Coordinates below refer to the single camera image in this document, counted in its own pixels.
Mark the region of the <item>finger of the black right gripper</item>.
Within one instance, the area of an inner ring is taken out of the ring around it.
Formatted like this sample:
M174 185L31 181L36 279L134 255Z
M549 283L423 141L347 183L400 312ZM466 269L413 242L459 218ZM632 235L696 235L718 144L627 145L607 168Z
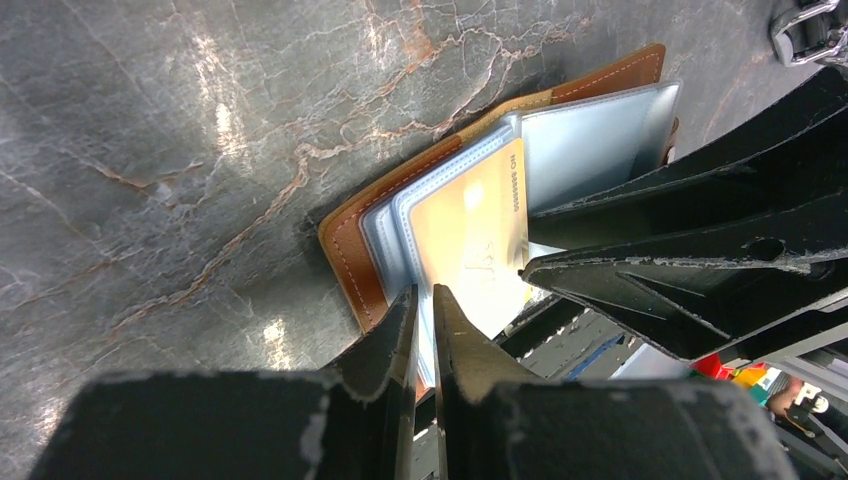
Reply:
M780 231L847 243L847 70L827 67L736 129L623 185L537 214L531 241L635 243L780 215Z
M523 279L684 361L752 362L847 331L847 196L532 260Z

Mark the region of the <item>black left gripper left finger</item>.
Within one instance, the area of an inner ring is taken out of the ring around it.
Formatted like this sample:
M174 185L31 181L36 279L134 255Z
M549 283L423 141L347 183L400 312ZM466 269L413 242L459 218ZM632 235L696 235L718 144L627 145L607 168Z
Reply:
M404 288L382 319L325 369L339 375L322 435L323 479L405 479L418 384L418 290Z

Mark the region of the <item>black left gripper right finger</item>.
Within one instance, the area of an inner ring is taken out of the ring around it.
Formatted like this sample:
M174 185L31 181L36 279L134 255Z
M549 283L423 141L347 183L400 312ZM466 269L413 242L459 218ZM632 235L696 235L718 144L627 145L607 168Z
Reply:
M491 397L501 383L538 383L478 328L446 285L433 286L436 416L443 479L507 479L506 419Z

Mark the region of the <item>gold credit card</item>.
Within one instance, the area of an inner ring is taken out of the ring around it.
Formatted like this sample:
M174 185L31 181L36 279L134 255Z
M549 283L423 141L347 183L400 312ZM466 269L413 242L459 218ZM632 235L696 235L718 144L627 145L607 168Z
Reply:
M416 276L433 297L447 286L471 324L493 340L530 298L522 139L492 140L445 165L432 184L399 198L416 252Z

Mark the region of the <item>brown leather card holder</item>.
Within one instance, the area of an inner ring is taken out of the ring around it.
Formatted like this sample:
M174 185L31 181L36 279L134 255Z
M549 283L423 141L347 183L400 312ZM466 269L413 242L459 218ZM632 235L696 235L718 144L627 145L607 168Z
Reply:
M433 183L458 155L492 140L524 144L529 219L668 161L680 83L662 79L666 49L648 45L588 75L507 100L353 195L320 224L319 241L354 316L377 325L407 286L419 291L418 384L435 384L432 298L416 276L399 198Z

